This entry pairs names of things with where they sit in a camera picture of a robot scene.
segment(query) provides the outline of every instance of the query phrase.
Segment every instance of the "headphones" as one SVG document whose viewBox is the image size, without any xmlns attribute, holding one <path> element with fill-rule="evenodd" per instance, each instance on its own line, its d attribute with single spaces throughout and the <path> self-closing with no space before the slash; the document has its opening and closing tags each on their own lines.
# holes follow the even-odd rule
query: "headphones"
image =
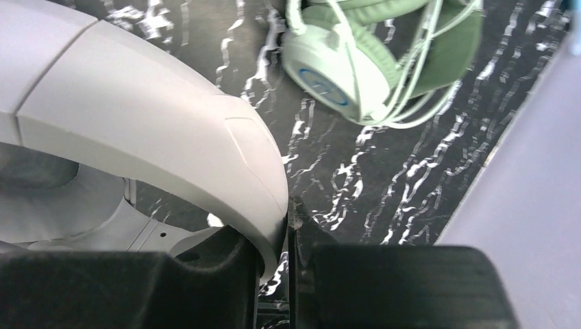
<svg viewBox="0 0 581 329">
<path fill-rule="evenodd" d="M 415 127 L 448 104 L 468 70 L 480 44 L 482 1 L 310 0 L 301 11 L 301 0 L 288 0 L 282 65 L 317 101 L 353 123 Z M 412 45 L 399 60 L 365 27 L 422 7 Z M 402 122 L 444 87 L 425 114 Z"/>
</svg>

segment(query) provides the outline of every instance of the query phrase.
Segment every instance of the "table surface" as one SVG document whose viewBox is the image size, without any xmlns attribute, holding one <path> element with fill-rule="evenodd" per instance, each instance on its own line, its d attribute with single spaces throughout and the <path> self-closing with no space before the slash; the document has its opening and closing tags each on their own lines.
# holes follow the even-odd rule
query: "table surface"
<svg viewBox="0 0 581 329">
<path fill-rule="evenodd" d="M 422 126 L 392 130 L 349 123 L 289 79 L 280 66 L 282 0 L 57 2 L 128 29 L 251 102 L 278 143 L 290 193 L 345 243 L 435 242 L 559 47 L 567 22 L 559 0 L 485 0 L 480 50 L 451 106 Z M 414 24 L 413 15 L 388 20 L 375 34 L 397 56 Z M 155 219 L 189 230 L 219 225 L 151 186 L 141 184 L 139 195 L 138 208 Z M 277 275 L 262 300 L 280 302 L 280 283 Z"/>
</svg>

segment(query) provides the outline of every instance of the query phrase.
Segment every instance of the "white plastic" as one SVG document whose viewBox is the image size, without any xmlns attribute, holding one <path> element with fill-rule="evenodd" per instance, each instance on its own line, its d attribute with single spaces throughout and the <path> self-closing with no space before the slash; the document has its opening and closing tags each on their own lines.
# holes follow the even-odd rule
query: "white plastic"
<svg viewBox="0 0 581 329">
<path fill-rule="evenodd" d="M 11 16 L 20 5 L 34 12 L 42 9 L 41 3 L 0 0 L 0 13 Z M 49 6 L 51 15 L 85 16 L 53 3 Z M 34 25 L 35 14 L 19 13 L 19 20 Z M 34 35 L 25 33 L 27 26 L 0 29 L 0 40 L 9 35 L 33 47 L 39 40 L 54 38 L 50 24 Z M 26 85 L 14 92 L 20 95 L 15 118 L 21 145 L 118 176 L 120 181 L 149 183 L 211 212 L 256 246 L 264 261 L 261 281 L 267 281 L 275 273 L 284 241 L 288 190 L 280 151 L 254 108 L 225 95 L 147 41 L 104 21 L 84 29 L 63 47 L 32 89 Z M 0 51 L 0 67 L 34 62 L 40 50 L 24 49 L 16 48 L 10 55 Z M 2 135 L 0 142 L 11 143 Z M 122 187 L 115 193 L 120 200 L 131 195 Z M 123 218 L 117 215 L 103 218 L 102 224 L 129 225 L 116 221 Z M 145 224 L 151 232 L 159 229 L 145 219 L 132 228 Z M 7 225 L 0 222 L 0 232 Z M 121 249 L 134 242 L 133 229 L 99 227 L 83 233 L 86 241 L 69 236 L 66 241 L 39 241 L 31 247 L 104 246 L 107 241 L 120 241 L 113 232 L 121 231 L 126 232 L 121 235 L 126 238 L 121 239 Z M 188 234 L 178 234 L 183 239 L 174 241 L 174 249 L 167 250 L 168 245 L 159 240 L 148 244 L 146 239 L 140 249 L 172 254 L 175 248 L 196 243 Z"/>
<path fill-rule="evenodd" d="M 292 79 L 318 101 L 337 112 L 351 113 L 356 118 L 360 107 L 356 101 L 355 79 L 350 74 L 346 47 L 334 50 L 329 44 L 335 33 L 307 25 L 305 34 L 285 34 L 282 65 Z M 390 90 L 383 73 L 358 49 L 354 51 L 354 61 L 359 68 L 358 73 L 364 77 L 360 81 L 361 93 L 370 103 L 383 103 Z M 316 82 L 321 82 L 322 86 L 314 88 Z"/>
<path fill-rule="evenodd" d="M 2 1 L 0 59 L 6 64 L 0 65 L 0 141 L 4 143 L 20 145 L 14 115 L 22 100 L 62 51 L 97 22 L 95 17 L 59 7 L 48 1 Z M 51 33 L 38 38 L 47 33 L 48 26 Z"/>
<path fill-rule="evenodd" d="M 37 241 L 28 250 L 80 250 L 100 252 L 166 252 L 175 257 L 202 242 L 219 228 L 189 232 L 150 219 L 125 201 L 98 228 L 67 239 Z"/>
</svg>

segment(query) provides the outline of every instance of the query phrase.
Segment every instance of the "headset padding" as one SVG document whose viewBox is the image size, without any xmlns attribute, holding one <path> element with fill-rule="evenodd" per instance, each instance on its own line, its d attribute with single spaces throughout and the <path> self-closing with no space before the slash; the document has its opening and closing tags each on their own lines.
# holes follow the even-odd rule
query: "headset padding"
<svg viewBox="0 0 581 329">
<path fill-rule="evenodd" d="M 314 5 L 303 10 L 303 20 L 306 24 L 331 30 L 339 23 L 337 17 L 329 7 Z M 397 71 L 397 61 L 385 44 L 376 36 L 367 31 L 353 19 L 349 19 L 349 26 L 353 32 L 357 49 L 365 54 L 383 73 L 390 88 L 397 85 L 400 73 Z"/>
<path fill-rule="evenodd" d="M 339 2 L 345 15 L 361 25 L 394 19 L 425 6 L 430 0 L 347 0 Z"/>
</svg>

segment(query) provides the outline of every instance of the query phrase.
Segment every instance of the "marble pattern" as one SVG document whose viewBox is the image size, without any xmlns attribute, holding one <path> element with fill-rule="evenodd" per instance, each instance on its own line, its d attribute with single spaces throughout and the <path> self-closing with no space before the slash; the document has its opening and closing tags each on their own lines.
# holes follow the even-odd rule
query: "marble pattern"
<svg viewBox="0 0 581 329">
<path fill-rule="evenodd" d="M 90 1 L 68 5 L 87 12 Z M 102 19 L 177 56 L 225 93 L 260 113 L 277 141 L 289 191 L 341 242 L 430 244 L 446 225 L 565 33 L 560 0 L 485 0 L 484 35 L 454 101 L 409 130 L 360 127 L 300 90 L 283 72 L 285 31 L 277 0 L 102 0 Z M 398 56 L 412 15 L 378 23 L 375 34 Z M 139 185 L 147 215 L 197 230 L 216 217 Z M 284 310 L 286 266 L 261 291 L 269 314 Z M 282 328 L 271 317 L 263 328 Z"/>
</svg>

